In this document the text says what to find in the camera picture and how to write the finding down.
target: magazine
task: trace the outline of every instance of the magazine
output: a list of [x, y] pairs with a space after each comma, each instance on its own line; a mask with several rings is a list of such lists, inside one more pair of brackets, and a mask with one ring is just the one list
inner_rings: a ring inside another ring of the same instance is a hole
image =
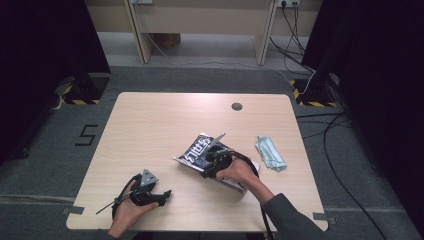
[[[193, 144], [187, 149], [187, 151], [181, 155], [180, 157], [174, 157], [174, 159], [186, 166], [189, 166], [198, 172], [203, 172], [206, 169], [208, 169], [213, 162], [208, 161], [206, 159], [207, 152], [214, 152], [218, 150], [228, 150], [229, 147], [225, 144], [218, 141], [211, 149], [208, 149], [209, 144], [214, 140], [213, 137], [208, 136], [205, 133], [200, 133], [200, 135], [194, 140]], [[253, 162], [253, 165], [255, 165], [256, 170], [259, 171], [259, 164]], [[240, 184], [231, 181], [230, 179], [223, 179], [221, 181], [218, 181], [234, 190], [237, 190], [240, 193], [246, 193], [247, 189], [240, 186]]]

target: table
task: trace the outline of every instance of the table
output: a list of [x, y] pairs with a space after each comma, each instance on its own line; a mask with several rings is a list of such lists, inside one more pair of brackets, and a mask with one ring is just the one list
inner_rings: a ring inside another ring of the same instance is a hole
[[[233, 103], [242, 104], [240, 111]], [[173, 160], [200, 132], [261, 165], [261, 180], [274, 193], [283, 192], [299, 212], [313, 219], [322, 203], [293, 113], [286, 95], [212, 93], [122, 93], [100, 139], [70, 214], [70, 229], [108, 229], [110, 203], [127, 181], [148, 169], [159, 178], [153, 193], [172, 190], [164, 207], [147, 213], [133, 229], [148, 231], [263, 232], [259, 203]], [[277, 172], [267, 169], [255, 149], [258, 135], [271, 137], [288, 164]], [[323, 230], [326, 221], [315, 221]]]
[[143, 63], [153, 44], [148, 33], [252, 35], [258, 65], [263, 65], [275, 0], [154, 0], [151, 5], [126, 2]]

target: sleeve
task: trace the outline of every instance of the sleeve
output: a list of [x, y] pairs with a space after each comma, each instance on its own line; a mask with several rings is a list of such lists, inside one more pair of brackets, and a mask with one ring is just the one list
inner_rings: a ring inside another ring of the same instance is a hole
[[268, 201], [263, 208], [283, 239], [329, 239], [324, 231], [299, 213], [281, 193]]
[[111, 235], [107, 234], [106, 231], [98, 229], [94, 234], [92, 240], [117, 240], [117, 238], [114, 238]]

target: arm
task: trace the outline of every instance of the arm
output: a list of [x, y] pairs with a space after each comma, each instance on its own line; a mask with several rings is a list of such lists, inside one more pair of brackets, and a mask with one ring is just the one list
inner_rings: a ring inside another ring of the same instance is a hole
[[219, 171], [216, 178], [229, 178], [247, 188], [264, 207], [283, 239], [328, 239], [325, 233], [309, 218], [299, 213], [282, 193], [275, 196], [243, 160], [233, 157], [231, 166]]
[[[130, 191], [134, 183], [135, 181], [128, 186], [126, 192]], [[109, 232], [106, 234], [99, 230], [94, 235], [93, 240], [119, 239], [141, 216], [157, 207], [159, 207], [159, 203], [157, 202], [145, 206], [136, 206], [129, 198], [123, 200], [116, 210], [115, 218], [113, 219]]]

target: face mask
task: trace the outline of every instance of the face mask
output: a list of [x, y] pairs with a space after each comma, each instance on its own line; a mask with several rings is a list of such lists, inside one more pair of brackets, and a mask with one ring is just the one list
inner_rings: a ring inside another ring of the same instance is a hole
[[258, 136], [256, 148], [262, 155], [262, 159], [268, 168], [275, 168], [279, 172], [287, 167], [287, 164], [272, 143], [271, 138]]

